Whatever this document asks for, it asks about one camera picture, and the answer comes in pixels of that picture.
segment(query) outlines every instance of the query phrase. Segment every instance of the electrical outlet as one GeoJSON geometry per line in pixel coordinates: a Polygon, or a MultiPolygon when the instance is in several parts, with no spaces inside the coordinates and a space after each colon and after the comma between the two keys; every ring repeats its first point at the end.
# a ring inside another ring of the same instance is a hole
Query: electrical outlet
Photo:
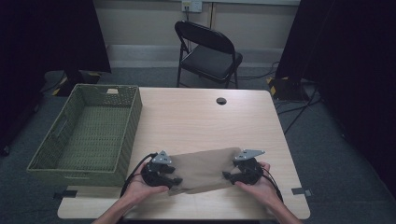
{"type": "Polygon", "coordinates": [[[202,1],[192,1],[192,12],[202,12],[202,1]]]}
{"type": "Polygon", "coordinates": [[[181,1],[181,11],[192,11],[192,2],[191,1],[181,1]]]}
{"type": "Polygon", "coordinates": [[[181,11],[202,12],[202,1],[181,1],[181,11]]]}

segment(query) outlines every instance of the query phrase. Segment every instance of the person's left hand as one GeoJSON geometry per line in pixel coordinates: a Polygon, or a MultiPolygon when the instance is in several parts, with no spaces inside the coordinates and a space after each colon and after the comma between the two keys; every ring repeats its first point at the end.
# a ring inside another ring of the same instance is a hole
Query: person's left hand
{"type": "Polygon", "coordinates": [[[143,202],[148,196],[156,193],[162,193],[169,190],[166,186],[151,187],[145,183],[140,172],[146,163],[137,168],[134,178],[132,178],[127,190],[122,195],[122,199],[131,203],[134,206],[138,203],[143,202]]]}

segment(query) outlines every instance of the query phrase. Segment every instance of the wooden table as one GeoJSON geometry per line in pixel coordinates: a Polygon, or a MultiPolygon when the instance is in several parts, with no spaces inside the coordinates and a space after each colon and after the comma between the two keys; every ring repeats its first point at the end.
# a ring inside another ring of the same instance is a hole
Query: wooden table
{"type": "MultiPolygon", "coordinates": [[[[143,109],[129,173],[151,152],[168,155],[225,147],[263,149],[258,161],[271,164],[285,205],[300,219],[310,216],[301,183],[268,91],[140,88],[143,109]],[[223,97],[226,105],[216,100],[223,97]]],[[[76,198],[63,198],[60,218],[97,218],[120,196],[120,188],[68,187],[76,198]]],[[[254,198],[232,186],[198,194],[155,195],[129,211],[132,219],[273,218],[254,198]]]]}

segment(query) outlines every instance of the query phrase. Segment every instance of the gray carpet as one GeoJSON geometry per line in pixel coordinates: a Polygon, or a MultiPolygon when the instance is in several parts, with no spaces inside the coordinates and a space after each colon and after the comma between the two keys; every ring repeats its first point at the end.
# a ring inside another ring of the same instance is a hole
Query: gray carpet
{"type": "MultiPolygon", "coordinates": [[[[268,70],[242,67],[239,76],[260,76],[268,70]]],[[[44,89],[56,83],[61,75],[60,72],[48,73],[44,89]]],[[[113,68],[113,74],[103,74],[99,83],[175,87],[176,79],[176,68],[113,68]]],[[[222,87],[188,74],[182,80],[198,88],[222,87]]],[[[268,90],[264,78],[241,78],[239,85],[245,90],[268,90]]],[[[314,85],[304,87],[308,94],[313,92],[314,85]]],[[[318,99],[316,92],[313,102],[318,99]]],[[[45,185],[25,172],[65,100],[47,91],[39,110],[10,146],[10,155],[0,158],[0,223],[91,223],[91,220],[59,219],[60,201],[52,200],[52,195],[65,186],[45,185]]],[[[278,112],[303,105],[276,100],[274,104],[278,112]]],[[[279,115],[284,130],[298,113],[296,110],[279,115]]],[[[322,102],[309,106],[286,133],[303,188],[313,193],[307,197],[311,217],[304,223],[395,223],[394,199],[370,164],[342,134],[336,118],[322,102]]]]}

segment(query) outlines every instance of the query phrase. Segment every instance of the black cable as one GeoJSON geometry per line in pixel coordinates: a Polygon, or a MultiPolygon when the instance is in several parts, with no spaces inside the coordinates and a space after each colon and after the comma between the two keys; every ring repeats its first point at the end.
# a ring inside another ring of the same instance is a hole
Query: black cable
{"type": "Polygon", "coordinates": [[[291,122],[291,124],[289,125],[289,127],[285,130],[285,132],[283,132],[283,134],[286,134],[289,129],[291,128],[291,126],[294,124],[294,122],[303,114],[303,112],[310,106],[312,100],[314,99],[315,93],[318,90],[318,86],[315,87],[314,92],[312,93],[311,98],[309,99],[308,103],[303,107],[303,109],[298,113],[298,115],[296,116],[296,118],[294,118],[294,120],[291,122]]]}
{"type": "Polygon", "coordinates": [[[279,100],[279,102],[274,103],[274,105],[288,105],[288,104],[303,104],[302,101],[291,101],[291,100],[279,100]]]}
{"type": "MultiPolygon", "coordinates": [[[[315,105],[315,104],[319,103],[320,101],[321,101],[321,97],[318,100],[316,100],[314,103],[310,104],[310,105],[315,105]]],[[[293,108],[293,109],[289,109],[289,110],[285,110],[285,111],[279,112],[277,114],[281,115],[281,114],[289,113],[291,111],[303,109],[304,107],[306,107],[306,105],[303,105],[303,106],[300,106],[300,107],[296,107],[296,108],[293,108]]]]}
{"type": "Polygon", "coordinates": [[[190,8],[189,7],[184,7],[184,12],[186,13],[187,21],[189,21],[190,20],[190,16],[189,16],[190,8]]]}
{"type": "Polygon", "coordinates": [[[287,104],[289,104],[289,102],[287,102],[287,103],[285,103],[285,104],[278,104],[278,105],[275,107],[275,110],[278,110],[282,105],[287,105],[287,104]]]}
{"type": "Polygon", "coordinates": [[[271,65],[271,68],[270,68],[270,71],[269,72],[267,72],[266,74],[264,74],[264,75],[261,75],[261,76],[256,76],[256,77],[238,77],[238,79],[243,79],[243,80],[251,80],[251,79],[257,79],[257,78],[261,78],[261,77],[266,77],[266,76],[269,76],[269,75],[271,75],[271,74],[273,74],[273,73],[275,73],[276,71],[273,71],[273,69],[274,69],[274,66],[275,66],[275,64],[276,63],[279,63],[279,62],[274,62],[274,63],[272,63],[272,65],[271,65]]]}
{"type": "Polygon", "coordinates": [[[46,89],[43,90],[41,93],[44,93],[44,92],[46,92],[46,91],[49,91],[49,90],[51,90],[52,88],[58,86],[59,83],[61,83],[61,81],[62,81],[63,79],[64,79],[64,73],[62,74],[62,76],[61,76],[61,78],[59,79],[59,81],[57,81],[57,82],[55,83],[55,85],[53,85],[53,86],[51,86],[51,87],[49,87],[49,88],[46,88],[46,89]]]}
{"type": "Polygon", "coordinates": [[[210,23],[209,28],[212,29],[212,20],[213,20],[213,6],[215,3],[212,2],[212,8],[210,9],[210,23]]]}
{"type": "Polygon", "coordinates": [[[263,175],[262,177],[264,177],[265,179],[267,179],[267,180],[274,186],[274,189],[275,189],[275,191],[276,191],[277,197],[279,197],[280,201],[283,202],[282,193],[280,192],[280,189],[279,189],[279,187],[277,186],[277,183],[276,183],[276,181],[274,180],[273,176],[271,175],[271,173],[270,173],[268,170],[264,169],[263,167],[262,167],[262,169],[263,169],[265,172],[267,172],[268,175],[269,175],[269,177],[266,176],[266,175],[263,175]]]}
{"type": "Polygon", "coordinates": [[[125,183],[124,183],[124,185],[123,185],[123,187],[122,187],[122,190],[121,190],[120,197],[122,197],[122,195],[125,193],[125,190],[128,189],[128,186],[129,186],[129,184],[131,183],[132,178],[135,177],[135,174],[134,174],[134,173],[135,173],[136,170],[142,165],[142,163],[143,163],[147,158],[149,158],[149,157],[154,158],[154,157],[157,156],[157,155],[158,155],[158,153],[151,153],[151,154],[148,154],[145,158],[143,158],[143,160],[141,160],[141,161],[137,164],[137,166],[134,168],[134,170],[131,172],[131,174],[128,176],[128,178],[125,180],[125,183]]]}

